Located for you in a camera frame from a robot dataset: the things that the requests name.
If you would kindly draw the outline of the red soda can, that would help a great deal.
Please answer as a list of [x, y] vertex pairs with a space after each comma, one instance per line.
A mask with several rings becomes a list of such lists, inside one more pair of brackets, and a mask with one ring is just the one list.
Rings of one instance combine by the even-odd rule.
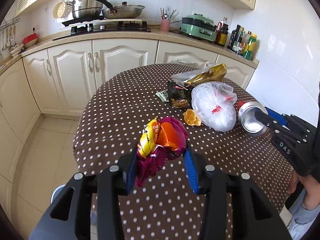
[[256, 112], [267, 114], [266, 108], [258, 102], [239, 101], [238, 120], [244, 130], [251, 136], [258, 137], [264, 134], [267, 130], [267, 126], [259, 122], [256, 117]]

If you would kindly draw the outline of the purple yellow snack bag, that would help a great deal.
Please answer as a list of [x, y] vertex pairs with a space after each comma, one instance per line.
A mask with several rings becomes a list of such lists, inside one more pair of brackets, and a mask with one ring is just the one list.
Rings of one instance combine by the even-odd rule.
[[173, 117], [154, 118], [143, 129], [137, 145], [137, 187], [154, 177], [167, 161], [175, 160], [187, 149], [188, 133], [180, 120]]

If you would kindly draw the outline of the light blue trash bucket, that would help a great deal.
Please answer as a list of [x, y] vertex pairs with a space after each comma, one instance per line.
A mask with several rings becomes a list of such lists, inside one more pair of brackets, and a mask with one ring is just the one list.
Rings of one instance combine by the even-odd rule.
[[52, 193], [51, 195], [51, 199], [50, 199], [50, 203], [52, 204], [54, 199], [57, 197], [57, 195], [63, 190], [63, 188], [65, 187], [65, 184], [62, 184], [60, 186], [58, 186]]

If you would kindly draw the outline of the clear plastic bag red print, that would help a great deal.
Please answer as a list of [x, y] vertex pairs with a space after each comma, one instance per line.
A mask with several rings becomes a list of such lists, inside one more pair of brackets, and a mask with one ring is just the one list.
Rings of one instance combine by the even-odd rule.
[[191, 92], [191, 106], [201, 122], [218, 132], [232, 130], [236, 123], [233, 87], [222, 82], [205, 82]]

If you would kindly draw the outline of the brown polka dot tablecloth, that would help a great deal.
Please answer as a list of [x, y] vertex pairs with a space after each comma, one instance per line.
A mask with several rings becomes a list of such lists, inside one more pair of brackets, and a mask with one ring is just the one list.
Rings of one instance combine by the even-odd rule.
[[291, 167], [271, 144], [271, 133], [248, 135], [237, 123], [228, 132], [207, 127], [189, 109], [159, 98], [178, 64], [154, 64], [117, 74], [98, 87], [85, 107], [73, 140], [81, 173], [97, 175], [127, 153], [137, 155], [138, 186], [119, 198], [126, 239], [197, 239], [205, 197], [189, 186], [178, 150], [195, 153], [221, 171], [247, 173], [280, 211]]

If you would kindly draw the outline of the green yellow bottle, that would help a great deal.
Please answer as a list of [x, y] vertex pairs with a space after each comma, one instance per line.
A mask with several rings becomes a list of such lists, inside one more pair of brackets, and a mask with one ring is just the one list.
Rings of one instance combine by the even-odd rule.
[[257, 42], [257, 35], [252, 33], [248, 39], [248, 42], [245, 46], [244, 52], [242, 54], [243, 58], [250, 60], [253, 55], [253, 50]]

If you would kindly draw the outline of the gold foil snack bag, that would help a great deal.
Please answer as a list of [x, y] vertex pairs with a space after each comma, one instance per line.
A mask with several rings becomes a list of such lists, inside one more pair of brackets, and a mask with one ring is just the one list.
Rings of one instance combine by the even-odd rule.
[[226, 74], [227, 67], [224, 63], [213, 65], [206, 62], [202, 69], [174, 74], [171, 79], [180, 86], [187, 88], [196, 87], [205, 82], [221, 81]]

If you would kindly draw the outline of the small orange peel piece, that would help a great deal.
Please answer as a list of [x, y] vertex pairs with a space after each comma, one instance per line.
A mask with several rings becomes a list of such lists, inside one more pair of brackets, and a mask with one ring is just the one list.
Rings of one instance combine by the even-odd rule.
[[201, 126], [201, 120], [196, 116], [193, 109], [187, 109], [183, 113], [183, 118], [189, 126]]

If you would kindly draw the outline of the dark glass bottle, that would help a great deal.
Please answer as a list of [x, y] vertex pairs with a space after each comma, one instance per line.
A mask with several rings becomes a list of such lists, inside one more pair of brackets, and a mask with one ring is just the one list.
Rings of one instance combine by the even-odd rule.
[[240, 25], [237, 25], [237, 26], [236, 26], [236, 29], [234, 29], [234, 30], [231, 32], [231, 36], [230, 36], [229, 43], [228, 43], [228, 46], [227, 46], [227, 48], [228, 48], [229, 50], [233, 50], [233, 45], [234, 45], [236, 36], [237, 36], [238, 33], [239, 33], [240, 28], [241, 28], [241, 26], [240, 26]]

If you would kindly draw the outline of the black snack packet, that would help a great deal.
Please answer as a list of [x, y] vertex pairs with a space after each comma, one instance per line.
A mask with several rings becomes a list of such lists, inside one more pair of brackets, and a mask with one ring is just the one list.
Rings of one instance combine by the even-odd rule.
[[191, 108], [191, 88], [185, 88], [173, 81], [168, 81], [167, 93], [170, 106], [178, 109]]

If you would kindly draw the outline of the dark soy sauce bottle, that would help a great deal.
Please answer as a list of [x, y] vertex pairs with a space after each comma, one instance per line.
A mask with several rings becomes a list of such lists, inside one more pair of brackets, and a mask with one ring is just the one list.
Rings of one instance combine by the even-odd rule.
[[216, 39], [215, 44], [224, 47], [227, 42], [228, 37], [228, 18], [224, 17], [223, 20], [218, 22], [216, 29]]

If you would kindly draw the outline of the green electric cooker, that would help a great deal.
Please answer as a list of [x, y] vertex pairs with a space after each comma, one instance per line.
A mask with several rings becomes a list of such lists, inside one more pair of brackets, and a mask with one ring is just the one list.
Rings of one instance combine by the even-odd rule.
[[201, 14], [193, 14], [182, 18], [179, 31], [184, 35], [213, 43], [216, 39], [216, 28], [211, 19]]

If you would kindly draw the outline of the lower cream cabinets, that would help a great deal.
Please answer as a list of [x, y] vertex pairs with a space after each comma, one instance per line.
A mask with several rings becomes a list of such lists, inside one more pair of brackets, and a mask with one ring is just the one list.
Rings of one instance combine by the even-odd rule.
[[13, 59], [1, 68], [1, 178], [12, 184], [17, 162], [41, 114], [80, 116], [106, 81], [113, 91], [132, 81], [120, 76], [146, 73], [156, 78], [154, 91], [167, 86], [170, 70], [190, 66], [187, 55], [200, 49], [151, 39], [109, 38], [52, 46]]

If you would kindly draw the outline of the pink utensil cup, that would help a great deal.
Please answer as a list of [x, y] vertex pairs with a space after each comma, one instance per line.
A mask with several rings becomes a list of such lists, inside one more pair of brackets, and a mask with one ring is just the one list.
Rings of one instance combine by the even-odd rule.
[[160, 30], [162, 32], [168, 32], [170, 30], [170, 20], [169, 19], [161, 19]]

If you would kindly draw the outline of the red box on counter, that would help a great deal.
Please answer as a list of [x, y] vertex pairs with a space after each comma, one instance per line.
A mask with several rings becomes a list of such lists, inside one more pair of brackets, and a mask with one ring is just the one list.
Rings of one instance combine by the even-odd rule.
[[29, 35], [29, 36], [27, 36], [27, 37], [25, 37], [23, 39], [23, 44], [27, 44], [28, 42], [31, 42], [31, 41], [36, 40], [36, 39], [37, 39], [37, 34], [33, 33], [33, 34], [31, 34], [31, 35]]

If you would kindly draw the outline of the steel wok with lid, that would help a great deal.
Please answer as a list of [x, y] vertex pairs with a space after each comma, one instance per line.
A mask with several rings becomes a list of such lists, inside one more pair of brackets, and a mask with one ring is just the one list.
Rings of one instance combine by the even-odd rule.
[[134, 19], [139, 17], [145, 9], [143, 5], [128, 5], [126, 2], [123, 2], [122, 5], [113, 6], [107, 0], [95, 1], [102, 3], [106, 7], [106, 9], [102, 10], [102, 14], [108, 20]]

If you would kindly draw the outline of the hanging utensil rack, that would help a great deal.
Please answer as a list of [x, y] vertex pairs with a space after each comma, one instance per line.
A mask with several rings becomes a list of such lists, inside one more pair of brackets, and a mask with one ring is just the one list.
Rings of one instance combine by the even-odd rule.
[[1, 23], [1, 50], [13, 51], [16, 48], [16, 24], [20, 22], [19, 17], [3, 20]]

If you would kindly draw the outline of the black gas stove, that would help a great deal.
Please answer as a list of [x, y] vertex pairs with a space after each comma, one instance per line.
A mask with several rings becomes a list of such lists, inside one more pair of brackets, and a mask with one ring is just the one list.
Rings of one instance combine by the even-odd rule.
[[103, 33], [103, 32], [113, 32], [113, 31], [134, 31], [134, 32], [147, 32], [150, 33], [151, 29], [148, 26], [147, 21], [142, 19], [130, 19], [130, 18], [121, 18], [106, 20], [100, 18], [98, 20], [86, 21], [74, 23], [74, 21], [63, 22], [63, 29], [66, 32], [55, 36], [52, 41], [61, 40], [63, 38], [71, 36], [79, 36], [85, 34], [93, 33]]

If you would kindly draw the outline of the cream round strainer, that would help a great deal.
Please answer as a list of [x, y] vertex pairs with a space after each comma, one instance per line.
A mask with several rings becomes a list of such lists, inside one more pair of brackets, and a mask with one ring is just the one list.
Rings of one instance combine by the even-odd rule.
[[68, 12], [68, 5], [64, 1], [57, 2], [53, 8], [53, 18], [64, 18]]

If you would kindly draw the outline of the steel steamer pot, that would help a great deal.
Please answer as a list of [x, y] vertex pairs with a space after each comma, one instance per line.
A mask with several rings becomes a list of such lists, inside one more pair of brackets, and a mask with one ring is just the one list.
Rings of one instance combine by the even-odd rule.
[[72, 7], [74, 19], [86, 16], [99, 16], [103, 8], [103, 4], [98, 0], [72, 0], [66, 3]]

